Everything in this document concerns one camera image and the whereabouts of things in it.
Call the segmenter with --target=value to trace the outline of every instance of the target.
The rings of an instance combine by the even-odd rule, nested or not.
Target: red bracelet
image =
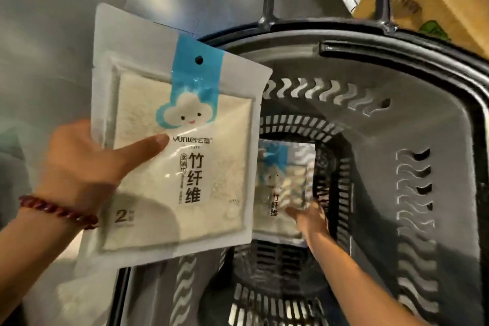
[[[21,201],[22,208],[31,208],[36,210],[41,210],[43,212],[52,212],[59,217],[65,217],[70,219],[78,224],[86,225],[86,230],[93,230],[98,223],[98,218],[96,215],[83,215],[79,212],[76,212],[73,209],[64,208],[62,206],[53,204],[52,202],[47,202],[41,198],[31,195],[24,195],[19,197]]]

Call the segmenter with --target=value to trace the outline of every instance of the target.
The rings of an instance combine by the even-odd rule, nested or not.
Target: smiling cloud cartoon
[[[183,92],[178,96],[175,106],[167,103],[160,107],[156,120],[163,128],[197,127],[211,121],[213,115],[211,105],[201,102],[196,93]]]

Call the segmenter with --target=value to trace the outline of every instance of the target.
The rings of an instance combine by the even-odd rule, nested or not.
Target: gray floor
[[[3,223],[14,211],[6,209],[10,199],[35,184],[52,130],[90,115],[93,24],[99,2],[200,37],[259,20],[263,0],[0,0],[0,193],[1,210],[8,211]],[[338,0],[276,0],[276,14],[319,17],[347,11]],[[75,306],[87,300],[82,292],[74,290],[70,296],[76,303],[68,305],[70,296],[59,295],[57,286],[72,279],[76,250],[55,263],[33,290],[31,313],[41,320],[34,324],[95,326],[104,318],[108,304],[97,300],[98,308],[87,305],[87,310]],[[74,309],[92,314],[93,320],[77,323],[77,312],[82,311]]]

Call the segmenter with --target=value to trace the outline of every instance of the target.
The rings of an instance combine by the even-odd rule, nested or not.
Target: person's right hand
[[[311,245],[312,236],[316,234],[329,236],[328,221],[324,216],[323,209],[317,202],[311,202],[308,209],[285,208],[285,212],[295,219],[297,229],[302,232],[309,249],[314,254]]]

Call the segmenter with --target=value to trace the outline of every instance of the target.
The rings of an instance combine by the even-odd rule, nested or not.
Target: plastic package
[[[306,245],[295,221],[284,209],[302,209],[313,198],[315,157],[314,144],[260,140],[253,238]]]
[[[79,273],[251,241],[259,113],[271,69],[101,4],[92,136],[120,148],[167,133],[82,237]]]

